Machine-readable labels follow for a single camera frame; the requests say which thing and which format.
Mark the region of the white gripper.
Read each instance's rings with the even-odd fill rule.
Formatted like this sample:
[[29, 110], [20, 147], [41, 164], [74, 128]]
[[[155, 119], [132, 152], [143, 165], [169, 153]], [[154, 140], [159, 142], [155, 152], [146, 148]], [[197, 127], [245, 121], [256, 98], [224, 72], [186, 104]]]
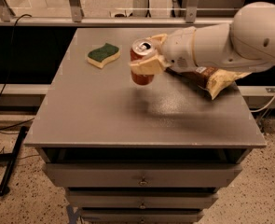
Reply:
[[145, 60], [130, 63], [131, 71], [136, 75], [151, 76], [163, 73], [168, 67], [177, 73], [194, 71], [192, 42], [195, 27], [178, 29], [173, 33], [149, 36], [148, 39], [162, 55], [155, 55]]

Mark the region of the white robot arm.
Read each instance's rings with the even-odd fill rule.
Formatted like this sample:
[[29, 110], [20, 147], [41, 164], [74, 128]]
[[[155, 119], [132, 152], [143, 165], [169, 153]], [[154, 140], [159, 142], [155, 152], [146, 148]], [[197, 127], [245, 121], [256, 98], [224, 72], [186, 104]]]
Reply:
[[256, 73], [275, 66], [275, 5], [265, 2], [240, 9], [232, 23], [178, 29], [135, 41], [142, 55], [130, 62], [136, 75], [157, 75], [216, 67]]

